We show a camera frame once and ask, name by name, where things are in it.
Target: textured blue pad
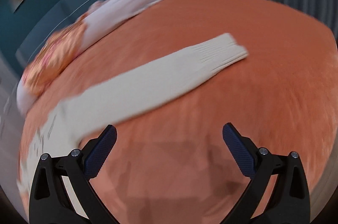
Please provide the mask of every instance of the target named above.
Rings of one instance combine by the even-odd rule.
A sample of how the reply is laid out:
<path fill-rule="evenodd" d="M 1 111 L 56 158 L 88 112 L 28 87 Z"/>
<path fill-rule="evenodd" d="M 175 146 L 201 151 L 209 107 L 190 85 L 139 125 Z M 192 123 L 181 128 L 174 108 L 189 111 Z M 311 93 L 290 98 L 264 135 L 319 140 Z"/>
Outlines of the textured blue pad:
<path fill-rule="evenodd" d="M 83 174 L 87 180 L 98 175 L 116 140 L 116 128 L 111 126 L 84 161 Z"/>
<path fill-rule="evenodd" d="M 234 131 L 229 124 L 226 124 L 223 127 L 223 140 L 228 146 L 243 175 L 253 179 L 256 174 L 255 160 L 241 141 L 239 133 Z"/>

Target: white garment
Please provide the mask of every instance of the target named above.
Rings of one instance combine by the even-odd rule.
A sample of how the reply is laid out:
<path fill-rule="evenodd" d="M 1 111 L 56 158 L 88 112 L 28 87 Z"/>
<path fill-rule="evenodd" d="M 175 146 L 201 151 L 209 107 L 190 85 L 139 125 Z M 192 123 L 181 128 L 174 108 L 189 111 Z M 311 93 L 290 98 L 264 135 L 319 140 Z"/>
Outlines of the white garment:
<path fill-rule="evenodd" d="M 94 3 L 88 10 L 89 15 L 84 19 L 87 28 L 84 31 L 81 45 L 76 55 L 79 56 L 129 18 L 140 14 L 148 7 L 160 1 L 161 0 L 106 0 L 101 4 Z M 38 97 L 30 94 L 29 90 L 25 88 L 20 80 L 17 89 L 16 103 L 22 116 L 26 116 L 37 99 Z"/>
<path fill-rule="evenodd" d="M 162 106 L 195 89 L 225 67 L 244 59 L 246 49 L 228 33 L 184 48 L 95 85 L 59 102 L 32 140 L 22 162 L 20 190 L 30 192 L 43 153 L 65 156 L 93 131 Z"/>

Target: thin wire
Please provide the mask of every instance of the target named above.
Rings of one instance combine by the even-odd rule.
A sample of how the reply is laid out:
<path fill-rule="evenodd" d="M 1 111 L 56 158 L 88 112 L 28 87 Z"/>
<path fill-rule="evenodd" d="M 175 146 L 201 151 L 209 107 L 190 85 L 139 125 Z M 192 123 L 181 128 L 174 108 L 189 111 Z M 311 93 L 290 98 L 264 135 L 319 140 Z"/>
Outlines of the thin wire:
<path fill-rule="evenodd" d="M 83 4 L 81 4 L 77 9 L 75 9 L 70 15 L 68 15 L 66 18 L 64 18 L 61 22 L 59 22 L 59 24 L 54 27 L 54 29 L 47 35 L 47 37 L 38 45 L 38 47 L 34 50 L 34 52 L 31 54 L 31 56 L 29 57 L 27 64 L 29 63 L 30 59 L 32 58 L 33 54 L 39 49 L 39 47 L 49 38 L 50 34 L 52 34 L 52 32 L 62 23 L 64 22 L 66 19 L 68 19 L 71 15 L 73 15 L 80 7 L 82 7 L 84 4 L 86 4 L 87 2 L 89 2 L 90 0 L 85 1 Z"/>

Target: orange bedsheet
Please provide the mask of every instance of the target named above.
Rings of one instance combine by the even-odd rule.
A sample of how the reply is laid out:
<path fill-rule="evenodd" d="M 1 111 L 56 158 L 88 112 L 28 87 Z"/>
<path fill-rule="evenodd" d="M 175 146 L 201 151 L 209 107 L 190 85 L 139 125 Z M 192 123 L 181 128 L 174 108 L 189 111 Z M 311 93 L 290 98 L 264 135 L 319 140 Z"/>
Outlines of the orange bedsheet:
<path fill-rule="evenodd" d="M 338 126 L 337 47 L 325 25 L 267 0 L 164 0 L 132 18 L 75 59 L 35 103 L 21 160 L 61 99 L 225 32 L 248 58 L 114 124 L 118 140 L 93 187 L 120 223 L 219 223 L 249 181 L 222 139 L 222 126 L 232 122 L 272 153 L 298 151 L 312 191 Z"/>

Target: silver screw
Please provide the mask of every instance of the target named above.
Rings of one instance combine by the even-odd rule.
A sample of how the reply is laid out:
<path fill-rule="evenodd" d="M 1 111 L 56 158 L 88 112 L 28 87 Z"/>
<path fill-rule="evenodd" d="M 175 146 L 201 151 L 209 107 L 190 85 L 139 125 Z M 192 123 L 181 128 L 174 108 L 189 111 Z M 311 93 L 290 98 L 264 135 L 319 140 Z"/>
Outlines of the silver screw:
<path fill-rule="evenodd" d="M 48 153 L 41 155 L 41 160 L 46 160 L 48 158 Z"/>
<path fill-rule="evenodd" d="M 80 150 L 78 150 L 78 149 L 72 150 L 72 152 L 71 152 L 72 156 L 78 156 L 79 154 L 80 154 Z"/>
<path fill-rule="evenodd" d="M 293 158 L 298 158 L 298 157 L 299 157 L 298 153 L 295 152 L 295 151 L 291 152 L 291 156 L 292 156 Z"/>
<path fill-rule="evenodd" d="M 268 152 L 269 152 L 269 151 L 268 151 L 266 148 L 264 148 L 264 147 L 261 147 L 261 148 L 259 149 L 259 153 L 262 154 L 262 155 L 267 155 Z"/>

